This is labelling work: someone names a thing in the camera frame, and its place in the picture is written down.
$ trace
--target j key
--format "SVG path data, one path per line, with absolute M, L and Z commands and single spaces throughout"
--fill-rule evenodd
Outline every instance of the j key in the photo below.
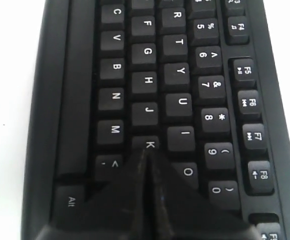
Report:
M 54 193 L 52 220 L 59 228 L 68 228 L 85 201 L 85 188 L 82 185 L 58 186 Z
M 158 29 L 162 35 L 186 33 L 185 9 L 182 7 L 162 9 L 159 21 Z
M 216 13 L 215 0 L 187 0 L 188 19 L 205 19 L 213 18 Z
M 155 102 L 134 103 L 131 106 L 131 125 L 134 130 L 151 130 L 159 126 L 159 109 Z
M 199 174 L 197 164 L 194 162 L 173 162 L 171 164 L 176 172 L 187 182 L 193 189 L 199 188 Z
M 158 96 L 156 72 L 134 72 L 131 75 L 132 100 L 153 101 Z
M 211 46 L 219 44 L 220 33 L 216 18 L 197 19 L 189 27 L 191 46 Z
M 110 182 L 123 166 L 122 155 L 98 155 L 95 159 L 95 182 Z
M 160 140 L 157 136 L 134 136 L 131 140 L 132 149 L 159 149 Z
M 238 105 L 240 116 L 243 119 L 259 119 L 261 107 L 259 92 L 257 90 L 242 90 L 238 92 Z
M 231 45 L 247 44 L 249 42 L 248 20 L 245 16 L 228 18 L 228 43 Z
M 281 225 L 277 222 L 259 223 L 256 229 L 262 240 L 282 240 Z
M 210 181 L 208 183 L 209 201 L 223 210 L 239 211 L 241 202 L 236 181 Z
M 125 62 L 123 58 L 100 61 L 98 84 L 102 87 L 120 87 L 125 84 Z
M 124 57 L 124 32 L 103 31 L 100 35 L 101 57 L 119 58 Z
M 204 108 L 201 110 L 201 131 L 207 135 L 230 134 L 230 118 L 227 108 Z
M 133 71 L 156 70 L 156 45 L 154 43 L 131 46 L 131 69 Z
M 219 46 L 197 47 L 191 61 L 192 73 L 217 75 L 222 73 L 223 60 Z
M 106 4 L 124 4 L 125 0 L 100 0 L 100 5 Z
M 269 161 L 250 161 L 248 163 L 250 192 L 272 194 L 274 191 L 271 164 Z
M 267 139 L 263 124 L 244 124 L 242 129 L 244 145 L 247 150 L 265 151 L 267 149 Z
M 164 108 L 163 120 L 167 123 L 192 121 L 192 97 L 189 93 L 166 94 Z
M 153 16 L 135 16 L 131 19 L 132 43 L 154 43 L 156 38 L 155 18 Z
M 187 63 L 170 63 L 163 66 L 161 88 L 165 92 L 188 92 L 190 68 Z
M 167 149 L 170 153 L 194 153 L 195 133 L 192 126 L 167 128 Z
M 233 61 L 235 86 L 238 88 L 253 88 L 256 83 L 254 61 L 251 58 L 235 59 Z
M 122 120 L 104 120 L 97 123 L 99 147 L 120 148 L 124 143 L 124 122 Z
M 124 89 L 101 88 L 98 92 L 98 112 L 104 116 L 124 113 Z
M 245 0 L 224 0 L 225 14 L 227 17 L 243 16 L 245 12 Z
M 234 170 L 233 145 L 230 142 L 206 143 L 205 164 L 208 170 Z
M 160 61 L 162 63 L 186 62 L 188 58 L 187 36 L 166 35 L 160 40 L 162 49 Z
M 183 7 L 184 0 L 158 0 L 159 8 L 175 8 L 175 7 Z
M 154 15 L 154 0 L 131 0 L 130 14 L 132 16 Z
M 200 76 L 193 83 L 195 105 L 222 105 L 226 102 L 224 77 Z
M 122 4 L 101 7 L 101 29 L 123 30 L 125 25 L 125 7 Z

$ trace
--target keyboard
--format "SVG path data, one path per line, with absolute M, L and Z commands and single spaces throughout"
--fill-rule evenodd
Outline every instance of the keyboard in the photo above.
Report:
M 163 151 L 262 240 L 290 240 L 290 142 L 262 0 L 46 1 L 22 239 L 70 229 L 137 149 Z

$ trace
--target keyboard frame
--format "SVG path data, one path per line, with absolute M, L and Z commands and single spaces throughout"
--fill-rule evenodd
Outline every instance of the keyboard frame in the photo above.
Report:
M 22 240 L 50 238 L 58 230 L 50 224 L 54 173 L 57 159 L 62 82 L 65 71 L 70 3 L 74 0 L 46 0 L 36 62 L 29 124 L 22 209 Z M 80 0 L 93 5 L 95 0 Z M 221 2 L 216 0 L 217 12 Z M 290 240 L 290 141 L 281 99 L 275 61 L 263 0 L 247 0 L 246 15 L 251 27 L 248 45 L 228 46 L 223 19 L 218 17 L 225 82 L 229 80 L 228 58 L 251 57 L 258 73 L 257 88 L 263 105 L 262 116 L 269 139 L 268 152 L 274 170 L 275 193 L 249 196 L 243 185 L 242 171 L 237 172 L 242 216 L 250 213 L 275 213 L 282 234 Z M 227 84 L 228 110 L 231 117 L 236 167 L 241 169 L 231 87 Z

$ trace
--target white background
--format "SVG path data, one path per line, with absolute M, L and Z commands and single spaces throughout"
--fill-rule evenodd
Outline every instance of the white background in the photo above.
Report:
M 27 131 L 44 2 L 0 0 L 0 240 L 20 239 Z M 290 136 L 290 1 L 264 2 Z

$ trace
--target black key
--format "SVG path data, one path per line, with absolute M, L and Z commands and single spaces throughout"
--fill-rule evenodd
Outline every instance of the black key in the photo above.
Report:
M 238 92 L 238 105 L 240 116 L 243 119 L 259 119 L 261 106 L 259 92 L 257 90 L 242 90 Z
M 253 88 L 256 83 L 254 61 L 251 58 L 235 59 L 233 61 L 234 84 L 238 88 Z
M 125 84 L 125 62 L 123 58 L 102 59 L 98 84 L 102 87 L 120 87 Z
M 282 240 L 281 225 L 277 222 L 259 223 L 256 225 L 261 240 Z
M 208 170 L 234 170 L 235 158 L 230 142 L 206 143 L 205 164 Z
M 135 16 L 131 18 L 130 41 L 132 43 L 154 43 L 156 41 L 155 18 Z
M 201 110 L 201 132 L 206 135 L 230 134 L 230 118 L 227 108 L 204 108 Z
M 222 73 L 223 60 L 219 46 L 197 47 L 191 61 L 192 74 L 217 75 Z
M 156 45 L 154 43 L 133 44 L 131 46 L 131 70 L 156 70 Z
M 250 40 L 248 20 L 245 16 L 228 18 L 228 38 L 231 45 L 247 44 Z
M 244 124 L 242 129 L 244 145 L 247 150 L 265 151 L 267 149 L 267 139 L 263 124 Z
M 135 130 L 157 129 L 159 126 L 159 109 L 157 103 L 133 103 L 131 106 L 131 125 Z
M 158 0 L 157 3 L 159 8 L 175 8 L 175 7 L 183 7 L 184 0 Z
M 187 0 L 188 19 L 206 19 L 215 17 L 215 0 Z
M 95 159 L 95 182 L 110 182 L 123 167 L 122 155 L 98 155 Z
M 187 63 L 170 63 L 163 66 L 161 88 L 165 92 L 188 92 L 190 68 Z
M 217 45 L 220 40 L 218 21 L 216 18 L 194 20 L 188 34 L 191 46 Z
M 100 0 L 100 5 L 106 4 L 124 4 L 125 0 Z
M 186 16 L 185 9 L 166 8 L 162 9 L 159 15 L 159 33 L 167 34 L 185 34 L 186 33 Z
M 154 71 L 132 73 L 130 86 L 132 100 L 153 101 L 157 99 L 157 74 Z
M 100 35 L 100 56 L 124 57 L 125 36 L 123 31 L 103 31 Z
M 101 88 L 98 91 L 98 112 L 104 116 L 122 115 L 124 113 L 124 89 Z
M 192 126 L 167 128 L 167 149 L 171 153 L 194 153 L 195 133 Z
M 210 181 L 208 183 L 209 201 L 223 210 L 239 211 L 241 202 L 236 181 Z
M 273 193 L 274 183 L 269 161 L 250 161 L 248 163 L 248 175 L 252 194 Z
M 224 0 L 227 17 L 243 16 L 245 13 L 245 0 Z
M 167 123 L 192 121 L 192 96 L 189 93 L 166 94 L 164 108 L 163 120 Z
M 125 25 L 125 7 L 122 4 L 101 7 L 101 29 L 123 30 Z
M 132 149 L 159 149 L 160 140 L 157 136 L 134 136 L 131 140 Z
M 199 188 L 199 173 L 194 162 L 173 162 L 176 172 L 195 190 Z
M 58 186 L 53 200 L 52 221 L 57 227 L 71 227 L 73 219 L 85 201 L 85 188 L 82 185 Z
M 97 123 L 97 144 L 99 147 L 122 147 L 124 143 L 124 122 L 104 120 Z
M 59 116 L 58 126 L 58 138 L 57 144 L 57 175 L 63 174 L 76 174 L 81 175 L 86 172 L 88 155 L 89 155 L 89 135 L 90 135 L 90 114 L 91 114 L 91 101 L 92 89 L 96 86 L 94 82 L 97 78 L 93 75 L 92 66 L 96 64 L 93 62 L 93 42 L 94 42 L 94 6 L 95 3 L 91 1 L 73 1 L 71 3 L 71 19 L 67 26 L 67 41 L 70 44 L 66 45 L 66 51 L 63 49 L 63 13 L 54 13 L 58 20 L 57 30 L 54 29 L 52 35 L 56 35 L 50 40 L 55 44 L 46 43 L 47 52 L 55 54 L 52 57 L 45 59 L 46 75 L 42 76 L 44 81 L 53 81 L 53 84 L 60 84 L 61 86 L 61 106 L 57 108 L 60 112 L 55 112 L 54 104 L 44 104 L 45 114 L 50 116 L 49 121 L 54 119 L 53 115 Z M 61 82 L 59 82 L 59 71 L 64 71 L 66 74 L 63 76 Z M 53 84 L 46 86 L 47 89 L 55 93 L 55 97 L 58 94 L 58 90 L 53 87 Z M 49 101 L 48 96 L 44 96 L 44 101 Z M 48 122 L 44 124 L 44 128 L 48 127 Z M 41 136 L 44 138 L 51 138 L 53 133 L 44 131 Z
M 154 15 L 154 0 L 130 0 L 130 14 L 132 16 Z
M 226 102 L 223 76 L 200 76 L 193 82 L 195 105 L 222 105 Z
M 160 61 L 162 63 L 186 62 L 188 58 L 187 36 L 166 35 L 159 41 L 162 49 Z

